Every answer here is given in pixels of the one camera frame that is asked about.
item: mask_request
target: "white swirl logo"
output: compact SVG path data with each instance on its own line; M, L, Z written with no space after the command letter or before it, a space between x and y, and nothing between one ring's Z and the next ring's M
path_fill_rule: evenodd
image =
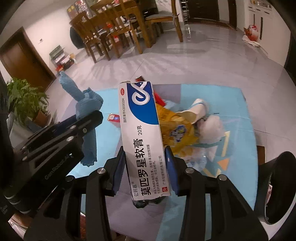
M137 104L137 105L145 105L149 102L150 100L150 95L145 91L143 90L144 87L147 85L147 82L143 82L142 85L139 87L137 86L136 84L131 84L131 86L136 89L138 92L142 93L143 95L145 95L145 97L143 97L142 95L140 95L137 91L135 93L133 93L131 99L132 101Z

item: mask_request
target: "brown door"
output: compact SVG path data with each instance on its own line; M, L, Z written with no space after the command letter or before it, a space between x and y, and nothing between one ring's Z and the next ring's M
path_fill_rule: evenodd
M0 59L11 77L26 79L31 86L41 87L41 91L45 91L55 79L23 29L0 48Z
M188 0L190 19L211 19L219 21L218 0Z
M237 4L235 0L228 0L229 7L229 25L234 29L237 28Z

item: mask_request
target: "potted plant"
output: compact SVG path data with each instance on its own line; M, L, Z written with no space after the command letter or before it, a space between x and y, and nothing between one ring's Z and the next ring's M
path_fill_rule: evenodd
M38 91L37 87L31 87L27 80L12 78L7 82L8 109L13 112L16 120L23 126L27 118L35 124L44 127L50 116L46 110L48 96Z

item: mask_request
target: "orange triangle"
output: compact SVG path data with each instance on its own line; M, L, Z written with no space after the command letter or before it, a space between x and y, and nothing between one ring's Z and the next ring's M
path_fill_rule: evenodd
M224 171L227 170L228 163L229 163L229 158L226 158L226 159L224 159L224 160L218 161L218 164L222 167L222 169L223 169Z

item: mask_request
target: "blue mat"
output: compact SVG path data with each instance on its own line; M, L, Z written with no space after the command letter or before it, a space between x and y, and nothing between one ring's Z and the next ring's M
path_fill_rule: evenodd
M257 150L253 127L241 90L214 85L154 85L154 89L160 96L162 96L161 91L166 88L170 89L170 93L166 93L165 98L169 99L171 96L171 100L174 102L176 102L174 90L178 91L179 94L181 92L179 104L183 109L190 107L195 99L202 98L209 103L210 114L220 116L226 134L217 146L211 147L214 158L212 161L208 161L203 174L214 177L220 173L227 175L253 209L258 183ZM109 89L97 93L104 99L101 109L104 120L96 128L98 162L91 167L78 164L69 173L75 177L89 175L92 171L103 167L107 159L117 154L115 152L120 139L120 129L108 122L107 118L110 113L118 113L118 90ZM163 215L159 220L159 225L150 230L147 226L149 232L145 235L141 230L134 227L127 230L127 226L124 226L123 222L129 220L126 219L126 214L123 214L124 210L121 210L120 204L117 204L116 207L118 214L115 217L109 216L108 212L112 229L140 240L178 240L183 220L185 197L177 197L172 191L172 195L166 199L164 208L161 210ZM141 211L133 210L131 206L130 212L134 212L134 216ZM207 205L207 213L206 239L210 238L211 232L209 205Z

